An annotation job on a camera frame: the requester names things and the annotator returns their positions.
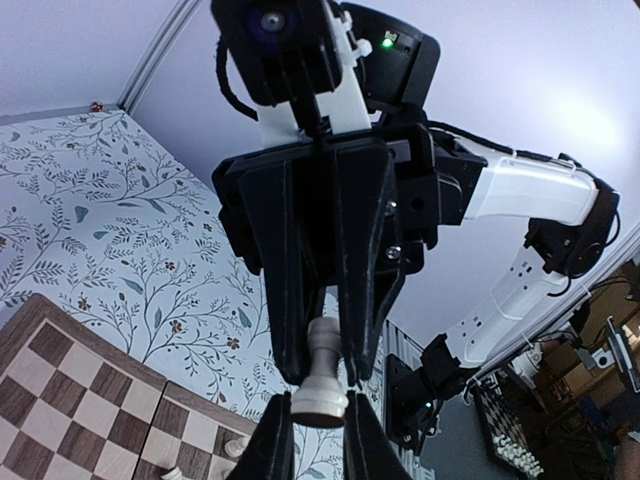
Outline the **white rook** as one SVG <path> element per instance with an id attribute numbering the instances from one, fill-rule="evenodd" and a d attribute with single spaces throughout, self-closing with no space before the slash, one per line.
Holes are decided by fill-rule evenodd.
<path id="1" fill-rule="evenodd" d="M 338 379 L 341 354 L 339 320 L 319 317 L 308 327 L 307 345 L 311 357 L 309 375 L 291 397 L 294 423 L 317 429 L 344 426 L 349 400 Z"/>

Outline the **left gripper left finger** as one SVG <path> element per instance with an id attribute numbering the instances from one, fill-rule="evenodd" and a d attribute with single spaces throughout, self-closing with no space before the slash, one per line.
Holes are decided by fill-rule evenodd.
<path id="1" fill-rule="evenodd" d="M 294 427 L 291 394 L 273 395 L 228 480 L 294 478 Z"/>

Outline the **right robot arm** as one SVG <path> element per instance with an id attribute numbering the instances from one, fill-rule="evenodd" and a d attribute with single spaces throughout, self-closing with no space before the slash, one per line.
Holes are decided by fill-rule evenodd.
<path id="1" fill-rule="evenodd" d="M 488 301 L 434 343 L 432 382 L 459 388 L 545 297 L 599 261 L 618 193 L 571 157 L 489 144 L 430 121 L 435 38 L 336 1 L 215 1 L 222 94 L 261 130 L 260 151 L 212 175 L 236 256 L 263 277 L 274 361 L 295 386 L 313 375 L 325 291 L 338 291 L 350 385 L 368 380 L 384 321 L 442 226 L 523 217 L 524 243 Z"/>

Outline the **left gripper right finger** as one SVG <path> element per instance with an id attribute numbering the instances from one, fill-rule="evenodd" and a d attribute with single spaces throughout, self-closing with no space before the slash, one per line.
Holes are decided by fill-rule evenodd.
<path id="1" fill-rule="evenodd" d="M 401 480 L 408 473 L 394 453 L 366 395 L 350 390 L 343 432 L 343 478 Z"/>

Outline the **wooden chess board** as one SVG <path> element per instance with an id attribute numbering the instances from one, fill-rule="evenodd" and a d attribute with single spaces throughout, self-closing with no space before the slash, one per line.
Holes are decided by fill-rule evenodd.
<path id="1" fill-rule="evenodd" d="M 41 295 L 1 323 L 4 479 L 225 479 L 254 422 L 167 380 Z"/>

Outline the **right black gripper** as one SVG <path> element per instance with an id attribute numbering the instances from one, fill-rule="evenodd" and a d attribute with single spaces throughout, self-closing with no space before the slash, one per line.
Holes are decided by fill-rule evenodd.
<path id="1" fill-rule="evenodd" d="M 222 161 L 212 174 L 234 254 L 264 271 L 276 367 L 287 383 L 310 373 L 306 327 L 321 312 L 321 275 L 336 272 L 351 386 L 371 378 L 381 332 L 376 266 L 390 172 L 407 270 L 424 266 L 441 225 L 462 222 L 488 162 L 453 136 L 420 125 L 384 127 Z"/>

